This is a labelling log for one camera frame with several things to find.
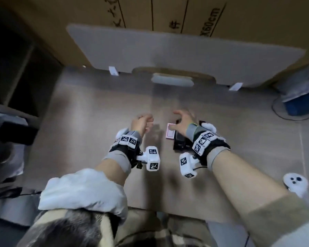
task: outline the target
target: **person's right hand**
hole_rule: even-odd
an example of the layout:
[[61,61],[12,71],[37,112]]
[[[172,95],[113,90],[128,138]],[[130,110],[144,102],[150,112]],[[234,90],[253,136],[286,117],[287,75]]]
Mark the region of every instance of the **person's right hand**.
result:
[[186,137],[186,130],[191,123],[196,123],[196,118],[194,114],[190,113],[186,110],[174,110],[174,114],[179,114],[182,117],[182,120],[179,124],[176,125],[170,125],[170,130],[175,130],[179,133],[181,133],[184,137]]

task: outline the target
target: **plaid clothing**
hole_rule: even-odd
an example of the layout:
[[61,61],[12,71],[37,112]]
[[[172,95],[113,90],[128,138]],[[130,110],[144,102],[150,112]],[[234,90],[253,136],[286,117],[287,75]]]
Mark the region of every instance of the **plaid clothing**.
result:
[[[256,246],[309,247],[309,207],[294,193],[242,215],[242,219]],[[170,215],[164,227],[154,212],[130,209],[125,223],[118,229],[117,224],[109,213],[51,210],[38,217],[17,246],[216,247],[202,220]]]

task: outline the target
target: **person's left hand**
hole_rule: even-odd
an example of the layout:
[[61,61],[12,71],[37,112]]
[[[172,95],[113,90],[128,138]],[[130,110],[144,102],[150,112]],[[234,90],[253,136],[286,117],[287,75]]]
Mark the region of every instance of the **person's left hand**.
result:
[[143,138],[144,134],[149,132],[153,126],[152,114],[143,114],[137,116],[132,121],[131,131],[138,131]]

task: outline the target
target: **hand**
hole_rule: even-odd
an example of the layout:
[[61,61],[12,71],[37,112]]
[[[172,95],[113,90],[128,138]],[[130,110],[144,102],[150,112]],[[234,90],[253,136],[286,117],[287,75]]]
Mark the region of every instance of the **hand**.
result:
[[143,114],[137,116],[132,121],[131,131],[138,131],[143,138],[144,134],[149,132],[153,126],[152,114]]
[[184,137],[186,137],[186,130],[191,123],[196,123],[196,118],[194,114],[190,113],[186,110],[174,110],[174,114],[179,114],[182,117],[182,120],[179,124],[176,125],[170,125],[170,130],[175,130],[179,133],[181,133]]

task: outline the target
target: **table surface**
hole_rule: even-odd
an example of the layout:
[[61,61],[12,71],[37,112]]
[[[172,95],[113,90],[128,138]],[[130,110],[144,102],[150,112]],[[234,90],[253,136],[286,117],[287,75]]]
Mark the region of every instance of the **table surface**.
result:
[[52,177],[94,168],[119,129],[129,126],[137,114],[151,112],[154,126],[142,146],[158,148],[161,167],[157,172],[132,170],[124,187],[128,205],[237,222],[237,212],[211,172],[198,170],[194,179],[181,176],[179,153],[173,151],[173,141],[165,139],[167,123],[178,119],[173,109],[190,109],[198,119],[214,124],[235,153],[281,182],[284,174],[304,170],[299,125],[273,114],[274,98],[268,92],[229,92],[201,80],[193,88],[181,88],[130,74],[112,77],[106,71],[67,69],[32,147],[24,186],[43,189]]

